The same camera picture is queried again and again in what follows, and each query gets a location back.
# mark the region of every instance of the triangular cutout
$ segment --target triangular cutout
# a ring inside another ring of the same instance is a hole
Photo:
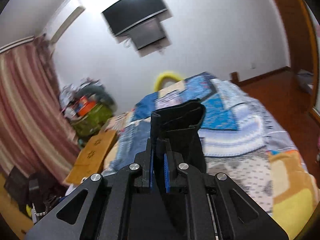
[[[84,200],[87,197],[87,194],[87,190],[82,190],[57,213],[57,218],[69,223],[70,225],[74,225],[77,221],[78,215],[83,206]]]
[[[237,216],[242,223],[257,219],[258,212],[234,189],[229,191]]]

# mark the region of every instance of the television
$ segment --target television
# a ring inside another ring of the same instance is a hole
[[[162,0],[119,0],[102,13],[114,35],[118,36],[166,10]]]

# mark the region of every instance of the silver screw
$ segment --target silver screw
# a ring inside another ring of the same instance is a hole
[[[137,163],[132,163],[132,164],[130,164],[130,166],[129,166],[129,168],[130,168],[130,170],[137,170],[137,169],[139,169],[139,164],[137,164]]]
[[[98,173],[92,174],[90,179],[93,181],[97,181],[97,180],[101,179],[101,175]]]
[[[220,180],[225,180],[227,178],[227,176],[226,176],[226,174],[220,172],[220,173],[218,173],[217,178]]]
[[[180,163],[178,167],[181,170],[186,170],[187,168],[189,168],[189,165],[186,163]]]

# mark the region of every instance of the striped curtain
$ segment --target striped curtain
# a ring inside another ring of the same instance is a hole
[[[0,54],[0,162],[25,176],[50,172],[63,182],[79,148],[60,113],[58,82],[43,37]]]

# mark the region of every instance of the cardboard box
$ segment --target cardboard box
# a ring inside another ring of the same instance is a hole
[[[65,183],[79,185],[83,177],[102,172],[103,161],[116,141],[117,136],[114,130],[107,130],[92,136],[79,153]]]

